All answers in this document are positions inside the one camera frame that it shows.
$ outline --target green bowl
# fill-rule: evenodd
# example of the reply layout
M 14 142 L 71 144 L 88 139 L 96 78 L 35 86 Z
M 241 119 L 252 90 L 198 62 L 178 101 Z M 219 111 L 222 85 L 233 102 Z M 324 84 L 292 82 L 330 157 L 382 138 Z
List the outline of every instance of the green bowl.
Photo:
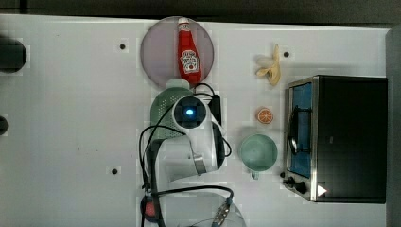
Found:
M 274 165 L 277 160 L 277 147 L 270 137 L 253 134 L 242 142 L 239 157 L 257 180 L 259 172 L 268 170 Z

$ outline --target toaster oven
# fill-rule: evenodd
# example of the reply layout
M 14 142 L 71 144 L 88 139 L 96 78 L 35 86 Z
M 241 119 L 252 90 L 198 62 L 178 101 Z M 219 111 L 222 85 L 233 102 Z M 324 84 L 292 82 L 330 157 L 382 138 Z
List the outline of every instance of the toaster oven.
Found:
M 285 187 L 316 202 L 384 203 L 387 79 L 315 76 L 286 97 Z

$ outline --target red ketchup bottle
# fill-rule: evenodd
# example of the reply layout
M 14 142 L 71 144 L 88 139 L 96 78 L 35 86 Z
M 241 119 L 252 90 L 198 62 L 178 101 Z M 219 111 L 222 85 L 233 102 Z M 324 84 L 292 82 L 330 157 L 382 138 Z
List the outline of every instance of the red ketchup bottle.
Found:
M 178 20 L 178 30 L 178 68 L 181 78 L 190 84 L 196 84 L 201 81 L 201 62 L 187 18 Z

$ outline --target blue light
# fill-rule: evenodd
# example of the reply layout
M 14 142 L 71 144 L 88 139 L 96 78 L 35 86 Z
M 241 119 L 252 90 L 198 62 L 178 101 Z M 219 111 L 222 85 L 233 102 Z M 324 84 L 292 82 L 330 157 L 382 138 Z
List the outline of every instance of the blue light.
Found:
M 193 111 L 193 110 L 191 110 L 191 109 L 189 109 L 189 110 L 186 110 L 186 114 L 187 114 L 187 115 L 192 115 L 192 114 L 194 114 L 194 111 Z

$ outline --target ketchup label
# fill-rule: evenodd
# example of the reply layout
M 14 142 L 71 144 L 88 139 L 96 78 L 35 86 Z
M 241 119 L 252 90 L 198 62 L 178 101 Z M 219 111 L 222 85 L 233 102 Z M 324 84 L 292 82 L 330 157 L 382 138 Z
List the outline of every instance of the ketchup label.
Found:
M 181 63 L 186 74 L 197 73 L 199 71 L 199 58 L 193 50 L 185 50 L 181 54 Z

